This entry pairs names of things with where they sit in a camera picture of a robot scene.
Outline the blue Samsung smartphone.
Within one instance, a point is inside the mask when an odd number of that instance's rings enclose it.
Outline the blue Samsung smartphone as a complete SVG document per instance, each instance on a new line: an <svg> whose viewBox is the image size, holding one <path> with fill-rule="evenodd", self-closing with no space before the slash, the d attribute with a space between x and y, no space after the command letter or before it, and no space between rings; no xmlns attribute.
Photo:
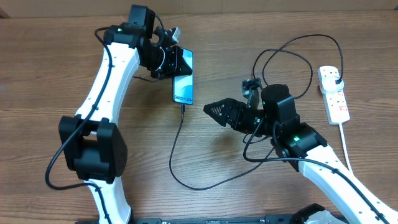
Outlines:
<svg viewBox="0 0 398 224"><path fill-rule="evenodd" d="M182 48L183 55L193 57L192 51ZM173 78L173 101L185 105L193 104L193 73L191 75L176 76Z"/></svg>

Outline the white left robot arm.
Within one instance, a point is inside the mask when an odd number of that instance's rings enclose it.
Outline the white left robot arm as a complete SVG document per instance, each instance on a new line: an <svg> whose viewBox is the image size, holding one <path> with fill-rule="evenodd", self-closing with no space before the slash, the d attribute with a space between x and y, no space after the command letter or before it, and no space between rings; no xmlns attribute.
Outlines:
<svg viewBox="0 0 398 224"><path fill-rule="evenodd" d="M59 154L75 171L81 186L90 189L98 209L98 223L131 223L121 176L127 145L118 128L119 114L131 80L140 67L152 81L172 79L174 102L193 104L193 53L179 46L178 27L155 26L158 15L133 5L127 22L103 29L103 58L93 86L72 117L58 125Z"/></svg>

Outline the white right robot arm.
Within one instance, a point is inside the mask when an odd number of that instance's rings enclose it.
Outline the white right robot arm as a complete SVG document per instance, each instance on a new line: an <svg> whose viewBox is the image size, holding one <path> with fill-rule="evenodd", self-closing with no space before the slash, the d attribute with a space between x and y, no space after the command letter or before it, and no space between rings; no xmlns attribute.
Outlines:
<svg viewBox="0 0 398 224"><path fill-rule="evenodd" d="M261 91L263 108L226 98L205 105L204 112L222 126L254 136L269 136L276 161L289 162L311 180L349 223L397 223L397 211L372 194L339 160L327 140L300 121L287 85Z"/></svg>

